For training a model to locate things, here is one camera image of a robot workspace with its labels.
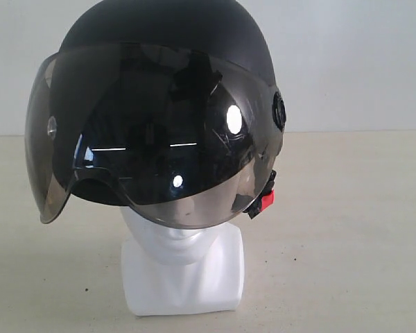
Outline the black helmet with tinted visor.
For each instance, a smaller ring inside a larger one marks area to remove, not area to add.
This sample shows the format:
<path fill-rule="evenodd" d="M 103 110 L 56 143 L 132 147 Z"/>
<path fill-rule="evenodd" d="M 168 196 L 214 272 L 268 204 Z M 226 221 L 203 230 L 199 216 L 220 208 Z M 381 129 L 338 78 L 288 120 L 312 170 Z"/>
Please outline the black helmet with tinted visor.
<path fill-rule="evenodd" d="M 275 199 L 286 124 L 265 37 L 237 1 L 101 1 L 38 69 L 25 124 L 43 223 L 71 196 L 168 228 Z"/>

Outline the white mannequin head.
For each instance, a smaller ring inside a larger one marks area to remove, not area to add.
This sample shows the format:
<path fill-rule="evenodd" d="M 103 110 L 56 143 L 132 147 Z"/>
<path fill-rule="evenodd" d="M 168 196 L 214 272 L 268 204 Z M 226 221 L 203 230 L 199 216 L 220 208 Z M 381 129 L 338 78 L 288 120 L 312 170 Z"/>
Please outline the white mannequin head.
<path fill-rule="evenodd" d="M 130 234 L 121 247 L 128 309 L 136 316 L 234 311 L 243 295 L 245 260 L 240 229 L 223 223 L 180 230 L 120 209 Z"/>

